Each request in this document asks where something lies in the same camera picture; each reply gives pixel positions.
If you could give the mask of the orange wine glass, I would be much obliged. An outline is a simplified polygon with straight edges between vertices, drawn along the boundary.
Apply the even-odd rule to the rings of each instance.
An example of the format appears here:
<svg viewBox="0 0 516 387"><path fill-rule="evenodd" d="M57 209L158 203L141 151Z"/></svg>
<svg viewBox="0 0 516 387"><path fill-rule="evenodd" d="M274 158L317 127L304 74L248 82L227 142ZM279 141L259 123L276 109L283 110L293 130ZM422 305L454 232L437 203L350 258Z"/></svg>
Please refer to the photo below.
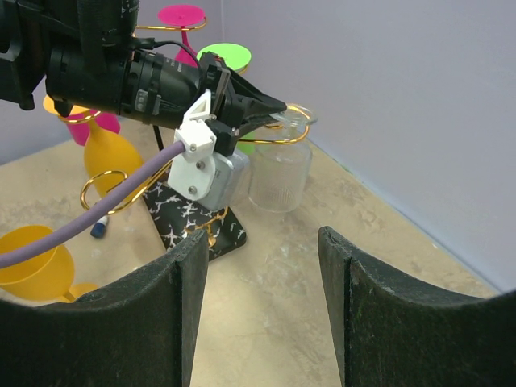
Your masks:
<svg viewBox="0 0 516 387"><path fill-rule="evenodd" d="M43 100L44 109L58 117L65 123L65 118L61 116L54 107L54 101L46 96ZM94 112L80 122L88 122L93 117L105 112L91 110L83 106L74 106L70 115L83 112ZM89 188L94 187L100 197L104 198L110 190L120 184L125 177L134 173L143 165L142 156L134 145L119 133L107 131L93 124L84 148L85 170L90 178L90 183L83 187L81 199L86 199Z"/></svg>
<svg viewBox="0 0 516 387"><path fill-rule="evenodd" d="M1 270L1 288L33 302L73 302L98 288L93 283L73 284L75 266L64 245Z"/></svg>

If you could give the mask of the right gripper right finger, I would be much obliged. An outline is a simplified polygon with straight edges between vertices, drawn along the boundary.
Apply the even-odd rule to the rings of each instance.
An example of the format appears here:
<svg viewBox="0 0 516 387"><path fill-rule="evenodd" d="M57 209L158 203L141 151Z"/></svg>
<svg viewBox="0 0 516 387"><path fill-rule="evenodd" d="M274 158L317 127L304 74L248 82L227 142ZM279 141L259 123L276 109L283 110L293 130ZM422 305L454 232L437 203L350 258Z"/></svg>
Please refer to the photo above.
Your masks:
<svg viewBox="0 0 516 387"><path fill-rule="evenodd" d="M514 385L514 293L439 288L330 227L318 232L318 258L342 385Z"/></svg>

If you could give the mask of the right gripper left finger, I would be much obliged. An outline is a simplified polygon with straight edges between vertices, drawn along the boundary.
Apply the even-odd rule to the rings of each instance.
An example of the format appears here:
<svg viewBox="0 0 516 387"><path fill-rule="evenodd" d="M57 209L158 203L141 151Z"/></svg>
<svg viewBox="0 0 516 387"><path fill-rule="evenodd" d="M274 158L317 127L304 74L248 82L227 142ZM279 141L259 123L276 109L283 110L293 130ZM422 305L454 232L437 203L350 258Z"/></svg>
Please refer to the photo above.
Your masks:
<svg viewBox="0 0 516 387"><path fill-rule="evenodd" d="M195 231L75 302L2 302L2 385L189 385L208 264Z"/></svg>

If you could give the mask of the green wine glass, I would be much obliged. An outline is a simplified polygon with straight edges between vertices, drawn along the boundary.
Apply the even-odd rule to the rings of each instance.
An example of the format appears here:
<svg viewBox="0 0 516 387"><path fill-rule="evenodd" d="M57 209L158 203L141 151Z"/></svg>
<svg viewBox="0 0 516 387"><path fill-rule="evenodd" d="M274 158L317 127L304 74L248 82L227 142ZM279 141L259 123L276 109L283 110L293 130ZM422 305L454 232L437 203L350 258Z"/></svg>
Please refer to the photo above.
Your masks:
<svg viewBox="0 0 516 387"><path fill-rule="evenodd" d="M229 157L241 136L244 105L235 87L240 72L251 62L251 51L240 44L216 43L202 48L197 59L205 76L205 87L211 90L211 117L208 127L216 136L214 151Z"/></svg>

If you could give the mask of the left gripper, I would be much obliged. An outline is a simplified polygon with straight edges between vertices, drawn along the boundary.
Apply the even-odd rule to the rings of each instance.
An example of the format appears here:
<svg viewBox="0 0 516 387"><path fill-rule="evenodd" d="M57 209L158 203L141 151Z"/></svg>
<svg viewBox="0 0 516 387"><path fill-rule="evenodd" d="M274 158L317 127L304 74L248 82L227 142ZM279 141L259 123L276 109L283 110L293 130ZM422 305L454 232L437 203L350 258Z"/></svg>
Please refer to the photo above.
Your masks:
<svg viewBox="0 0 516 387"><path fill-rule="evenodd" d="M200 65L205 86L211 90L207 126L215 135L214 150L222 156L231 156L246 133L276 124L278 119L271 114L287 109L283 101L258 90L213 52L204 52Z"/></svg>

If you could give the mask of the pink wine glass front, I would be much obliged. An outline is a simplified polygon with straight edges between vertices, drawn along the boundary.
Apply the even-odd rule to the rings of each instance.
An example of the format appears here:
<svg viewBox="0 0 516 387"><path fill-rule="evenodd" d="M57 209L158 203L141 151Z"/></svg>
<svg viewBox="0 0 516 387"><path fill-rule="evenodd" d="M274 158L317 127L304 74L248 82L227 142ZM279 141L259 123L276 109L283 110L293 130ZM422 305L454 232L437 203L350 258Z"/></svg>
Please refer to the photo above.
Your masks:
<svg viewBox="0 0 516 387"><path fill-rule="evenodd" d="M76 144L85 146L93 124L107 131L112 131L115 134L120 132L120 123L114 114L101 113L88 122L80 122L80 120L91 114L94 114L94 112L86 111L80 114L70 115L68 118L64 119L69 133Z"/></svg>

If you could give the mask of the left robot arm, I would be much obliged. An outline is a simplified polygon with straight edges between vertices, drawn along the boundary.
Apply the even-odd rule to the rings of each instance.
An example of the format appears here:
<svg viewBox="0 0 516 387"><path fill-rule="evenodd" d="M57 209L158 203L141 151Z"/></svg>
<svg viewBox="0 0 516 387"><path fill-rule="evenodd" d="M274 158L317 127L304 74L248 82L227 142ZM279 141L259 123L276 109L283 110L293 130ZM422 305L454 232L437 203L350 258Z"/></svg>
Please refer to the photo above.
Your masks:
<svg viewBox="0 0 516 387"><path fill-rule="evenodd" d="M44 84L56 110L74 106L177 129L186 111L211 93L209 127L217 152L231 154L244 135L286 109L222 58L208 52L195 66L158 52L134 34L137 1L4 1L1 4L1 98L23 110Z"/></svg>

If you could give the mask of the pink wine glass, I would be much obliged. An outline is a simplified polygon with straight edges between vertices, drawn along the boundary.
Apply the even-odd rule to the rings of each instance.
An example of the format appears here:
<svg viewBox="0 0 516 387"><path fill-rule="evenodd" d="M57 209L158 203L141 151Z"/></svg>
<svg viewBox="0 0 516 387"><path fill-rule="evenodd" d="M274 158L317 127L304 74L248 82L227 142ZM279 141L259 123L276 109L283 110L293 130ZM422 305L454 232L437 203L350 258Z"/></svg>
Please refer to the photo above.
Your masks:
<svg viewBox="0 0 516 387"><path fill-rule="evenodd" d="M189 4L166 6L158 12L157 17L165 26L178 29L182 43L196 54L189 44L187 33L206 25L206 13L201 7Z"/></svg>
<svg viewBox="0 0 516 387"><path fill-rule="evenodd" d="M70 115L68 118L64 119L69 133L76 144L85 146L93 124L107 131L112 131L115 134L120 132L120 123L114 114L101 113L88 122L80 122L80 120L91 114L94 114L94 112L86 111L80 114Z"/></svg>

